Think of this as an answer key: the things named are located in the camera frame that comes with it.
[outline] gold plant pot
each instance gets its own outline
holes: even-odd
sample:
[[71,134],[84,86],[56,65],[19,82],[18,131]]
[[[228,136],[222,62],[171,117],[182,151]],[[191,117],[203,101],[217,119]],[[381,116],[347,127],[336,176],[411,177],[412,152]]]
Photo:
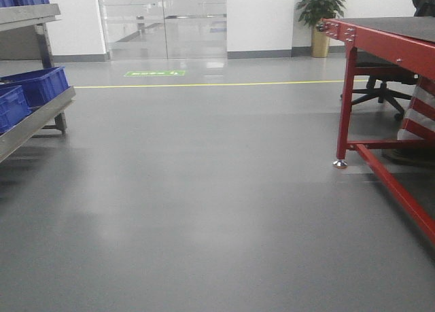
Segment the gold plant pot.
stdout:
[[323,32],[317,31],[315,27],[311,28],[311,56],[327,57],[329,39]]

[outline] metal shelf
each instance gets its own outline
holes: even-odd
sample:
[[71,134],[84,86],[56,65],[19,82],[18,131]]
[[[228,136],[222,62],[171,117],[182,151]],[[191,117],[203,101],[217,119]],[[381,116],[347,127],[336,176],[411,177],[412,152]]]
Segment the metal shelf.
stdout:
[[57,4],[2,7],[0,8],[0,31],[52,22],[59,14]]
[[0,162],[17,150],[25,141],[30,139],[32,135],[51,121],[51,119],[62,113],[65,108],[72,104],[72,98],[74,96],[74,88],[68,88],[44,106],[40,107],[37,111],[27,116],[8,132],[0,135]]
[[[46,22],[56,20],[60,14],[57,4],[14,6],[0,8],[0,48],[10,56],[2,59],[23,59],[20,53],[31,49],[26,59],[41,59],[44,69],[54,67]],[[0,135],[0,162],[17,150],[25,141],[42,128],[55,128],[65,133],[67,127],[64,110],[72,104],[73,87],[34,111],[9,131]],[[46,126],[54,119],[55,125]]]

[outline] glass door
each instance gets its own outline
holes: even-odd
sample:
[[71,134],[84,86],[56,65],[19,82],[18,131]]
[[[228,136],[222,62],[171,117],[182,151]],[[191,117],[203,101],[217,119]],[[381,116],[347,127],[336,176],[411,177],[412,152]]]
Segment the glass door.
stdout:
[[167,58],[162,0],[99,0],[111,59]]
[[226,57],[226,0],[99,0],[111,59]]
[[226,0],[164,0],[169,58],[226,57]]

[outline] table top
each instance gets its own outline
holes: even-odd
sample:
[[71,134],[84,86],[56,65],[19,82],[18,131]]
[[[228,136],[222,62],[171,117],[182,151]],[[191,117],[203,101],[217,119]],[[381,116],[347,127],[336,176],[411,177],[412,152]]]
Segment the table top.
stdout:
[[431,16],[340,18],[337,20],[361,27],[435,43],[435,18]]

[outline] red and white striped barrier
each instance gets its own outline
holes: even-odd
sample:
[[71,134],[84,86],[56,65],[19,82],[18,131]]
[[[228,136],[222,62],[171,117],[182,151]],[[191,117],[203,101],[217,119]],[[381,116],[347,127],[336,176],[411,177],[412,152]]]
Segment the red and white striped barrier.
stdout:
[[435,81],[421,77],[405,113],[398,140],[435,140]]

